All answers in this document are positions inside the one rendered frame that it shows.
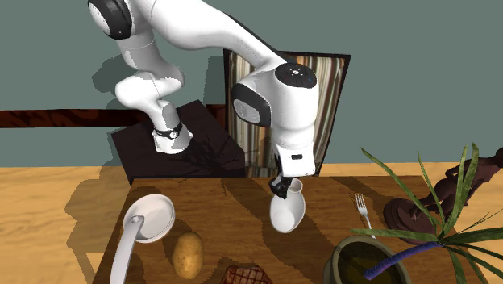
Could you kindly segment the white vase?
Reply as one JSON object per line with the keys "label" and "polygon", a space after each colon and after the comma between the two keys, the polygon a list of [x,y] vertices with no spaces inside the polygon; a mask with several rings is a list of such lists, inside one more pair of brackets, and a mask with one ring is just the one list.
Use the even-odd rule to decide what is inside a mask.
{"label": "white vase", "polygon": [[293,178],[287,189],[286,198],[273,195],[270,202],[269,216],[272,226],[281,233],[290,233],[302,221],[306,202],[302,195],[303,184],[298,178]]}

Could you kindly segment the dark robot stand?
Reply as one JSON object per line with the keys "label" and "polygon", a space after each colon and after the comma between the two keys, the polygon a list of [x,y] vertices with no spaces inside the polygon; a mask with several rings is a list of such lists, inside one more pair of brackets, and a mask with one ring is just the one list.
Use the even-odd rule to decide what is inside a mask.
{"label": "dark robot stand", "polygon": [[241,178],[244,151],[206,109],[195,100],[177,108],[193,133],[189,147],[178,154],[159,153],[148,120],[111,134],[129,182],[136,178]]}

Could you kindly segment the silver fork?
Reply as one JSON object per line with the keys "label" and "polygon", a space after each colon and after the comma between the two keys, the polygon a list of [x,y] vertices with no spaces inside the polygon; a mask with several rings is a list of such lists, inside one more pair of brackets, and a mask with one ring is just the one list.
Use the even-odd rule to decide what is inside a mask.
{"label": "silver fork", "polygon": [[365,218],[368,228],[372,229],[372,225],[368,218],[368,209],[366,207],[364,196],[362,194],[355,194],[355,203],[358,209],[358,212]]}

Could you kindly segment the grilled steak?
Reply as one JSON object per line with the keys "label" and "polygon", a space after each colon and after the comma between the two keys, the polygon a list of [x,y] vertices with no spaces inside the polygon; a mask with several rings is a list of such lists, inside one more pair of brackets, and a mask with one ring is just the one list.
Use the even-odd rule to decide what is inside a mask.
{"label": "grilled steak", "polygon": [[273,281],[258,265],[230,265],[219,284],[273,284]]}

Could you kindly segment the potted plant with purple stem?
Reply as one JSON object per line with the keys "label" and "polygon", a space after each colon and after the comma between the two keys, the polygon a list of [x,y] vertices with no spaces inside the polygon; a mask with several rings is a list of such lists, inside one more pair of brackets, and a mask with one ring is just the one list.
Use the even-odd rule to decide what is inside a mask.
{"label": "potted plant with purple stem", "polygon": [[467,205],[468,191],[472,185],[479,160],[479,149],[463,151],[459,165],[454,207],[446,219],[441,202],[430,185],[430,194],[418,198],[388,167],[385,171],[406,192],[404,199],[412,201],[430,220],[435,234],[406,230],[355,228],[352,236],[343,239],[334,249],[323,270],[323,284],[413,284],[403,263],[409,257],[444,249],[449,253],[454,268],[456,284],[468,284],[461,261],[466,260],[480,279],[488,284],[481,272],[486,268],[503,279],[503,270],[472,255],[480,251],[479,243],[486,240],[503,240],[503,226],[477,229],[475,224],[453,232],[460,213]]}

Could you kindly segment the striped chair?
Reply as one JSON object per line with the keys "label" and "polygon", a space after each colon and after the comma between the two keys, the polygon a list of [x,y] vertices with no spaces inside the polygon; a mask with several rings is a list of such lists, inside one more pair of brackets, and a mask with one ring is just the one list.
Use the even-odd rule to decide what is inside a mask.
{"label": "striped chair", "polygon": [[[315,174],[319,175],[330,143],[335,114],[351,57],[349,55],[286,52],[289,61],[311,68],[320,88],[314,131]],[[272,178],[278,174],[270,141],[271,131],[242,121],[231,105],[231,87],[255,69],[235,52],[223,52],[225,103],[215,117],[245,153],[245,175]]]}

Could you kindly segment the brown potato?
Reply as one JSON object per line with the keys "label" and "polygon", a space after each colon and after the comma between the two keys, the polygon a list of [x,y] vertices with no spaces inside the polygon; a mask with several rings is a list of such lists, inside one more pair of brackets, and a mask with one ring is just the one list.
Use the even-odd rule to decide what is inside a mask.
{"label": "brown potato", "polygon": [[174,246],[172,260],[175,273],[185,279],[194,279],[202,270],[204,246],[195,232],[181,234]]}

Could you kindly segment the dark brown figure statue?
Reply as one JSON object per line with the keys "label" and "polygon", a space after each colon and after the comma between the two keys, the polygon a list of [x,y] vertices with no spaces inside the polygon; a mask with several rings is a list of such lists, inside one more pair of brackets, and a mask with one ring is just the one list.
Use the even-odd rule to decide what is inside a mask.
{"label": "dark brown figure statue", "polygon": [[[475,191],[484,183],[489,182],[494,174],[503,169],[503,147],[492,157],[480,157],[472,185],[468,191],[469,200]],[[443,213],[448,218],[455,203],[455,193],[458,181],[459,165],[445,172],[446,177],[437,182],[434,192],[441,202]],[[435,234],[434,226],[428,217],[410,200],[394,198],[385,205],[384,218],[389,229],[406,230],[420,233]]]}

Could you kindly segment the white ladle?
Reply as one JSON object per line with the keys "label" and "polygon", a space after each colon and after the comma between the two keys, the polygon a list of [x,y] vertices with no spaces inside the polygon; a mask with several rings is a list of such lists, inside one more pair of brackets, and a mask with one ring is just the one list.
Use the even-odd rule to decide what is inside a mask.
{"label": "white ladle", "polygon": [[114,255],[110,284],[125,283],[135,244],[162,239],[173,227],[175,217],[172,201],[163,194],[148,194],[132,203],[123,218],[123,233]]}

